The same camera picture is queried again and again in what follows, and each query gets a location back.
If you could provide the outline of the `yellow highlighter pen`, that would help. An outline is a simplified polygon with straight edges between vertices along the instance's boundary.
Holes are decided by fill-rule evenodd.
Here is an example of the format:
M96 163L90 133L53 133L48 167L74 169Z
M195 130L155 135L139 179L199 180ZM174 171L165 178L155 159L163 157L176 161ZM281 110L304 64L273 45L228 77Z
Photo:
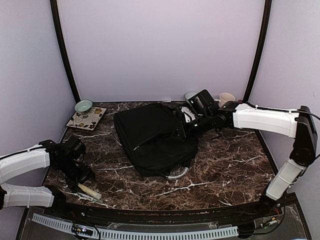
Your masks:
M98 192L96 192L96 191L94 191L94 190L86 187L86 186L83 185L83 184L80 184L80 183L79 183L79 184L78 184L78 187L79 187L83 192L87 193L88 195L90 195L90 196L92 196L92 197L94 197L94 198L96 198L96 199L101 199L101 197L102 197L102 195L101 195L100 193L98 193Z

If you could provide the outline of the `clear pen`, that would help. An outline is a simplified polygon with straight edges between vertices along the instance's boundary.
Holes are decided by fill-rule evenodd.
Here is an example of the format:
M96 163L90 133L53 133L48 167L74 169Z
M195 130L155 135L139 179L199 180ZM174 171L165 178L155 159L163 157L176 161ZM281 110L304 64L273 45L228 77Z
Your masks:
M77 192L76 195L79 197L79 198L83 198L83 199L86 199L86 200L89 200L91 202L97 202L97 203L103 203L103 201L101 199L97 199L93 196L90 196L90 195L86 195L86 194L83 194L81 192Z

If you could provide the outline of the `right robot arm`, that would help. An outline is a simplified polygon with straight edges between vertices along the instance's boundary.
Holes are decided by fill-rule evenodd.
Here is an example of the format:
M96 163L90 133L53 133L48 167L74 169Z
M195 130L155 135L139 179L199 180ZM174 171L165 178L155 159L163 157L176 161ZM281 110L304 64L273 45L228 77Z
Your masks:
M238 101L219 106L217 101L204 104L190 100L186 110L178 110L178 117L175 135L181 139L223 128L267 131L294 139L288 159L255 205L252 213L260 217L266 217L274 210L277 200L319 157L316 154L318 134L313 121L316 115L307 106L279 109Z

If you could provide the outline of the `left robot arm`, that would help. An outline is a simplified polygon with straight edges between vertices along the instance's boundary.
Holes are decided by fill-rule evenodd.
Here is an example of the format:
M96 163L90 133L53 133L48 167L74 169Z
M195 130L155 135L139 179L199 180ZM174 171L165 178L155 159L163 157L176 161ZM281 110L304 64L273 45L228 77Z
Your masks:
M71 213L65 203L65 195L55 186L40 187L8 184L17 176L37 169L52 167L66 177L71 191L80 191L92 198L100 199L100 193L84 186L89 179L95 178L94 171L78 159L84 157L86 146L80 139L72 136L66 142L41 141L31 148L4 155L0 158L0 207L45 207L60 218Z

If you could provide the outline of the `black student bag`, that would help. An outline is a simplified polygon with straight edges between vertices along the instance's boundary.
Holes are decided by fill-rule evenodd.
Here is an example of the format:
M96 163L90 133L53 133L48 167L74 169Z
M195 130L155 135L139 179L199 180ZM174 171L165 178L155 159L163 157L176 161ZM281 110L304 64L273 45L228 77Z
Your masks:
M113 122L125 155L141 176L176 180L189 171L199 140L186 135L181 105L151 103L117 112Z

